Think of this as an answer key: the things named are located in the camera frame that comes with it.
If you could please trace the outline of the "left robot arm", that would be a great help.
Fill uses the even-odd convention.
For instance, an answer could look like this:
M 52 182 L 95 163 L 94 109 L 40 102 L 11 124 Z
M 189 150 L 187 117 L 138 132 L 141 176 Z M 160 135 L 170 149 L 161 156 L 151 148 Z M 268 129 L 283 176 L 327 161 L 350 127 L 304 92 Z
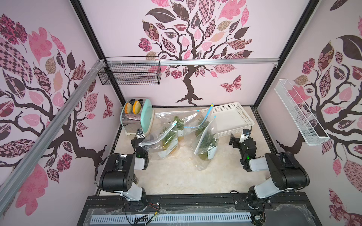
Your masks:
M 105 192 L 117 193 L 129 202 L 146 207 L 147 195 L 144 188 L 138 186 L 135 171 L 146 170 L 149 164 L 149 153 L 139 144 L 145 139 L 142 131 L 136 133 L 131 140 L 134 148 L 132 154 L 114 153 L 105 160 L 103 172 L 99 180 L 95 180 L 96 186 Z

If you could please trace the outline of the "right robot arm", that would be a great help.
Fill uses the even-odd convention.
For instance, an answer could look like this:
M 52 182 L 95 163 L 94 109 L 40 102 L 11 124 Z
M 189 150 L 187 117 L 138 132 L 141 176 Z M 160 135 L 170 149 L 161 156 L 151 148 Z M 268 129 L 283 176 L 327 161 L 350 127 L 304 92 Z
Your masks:
M 290 152 L 266 153 L 256 157 L 256 142 L 247 135 L 230 135 L 229 144 L 239 150 L 240 163 L 247 172 L 268 171 L 270 177 L 263 183 L 250 187 L 249 202 L 269 198 L 289 190 L 300 190 L 310 184 L 306 170 Z

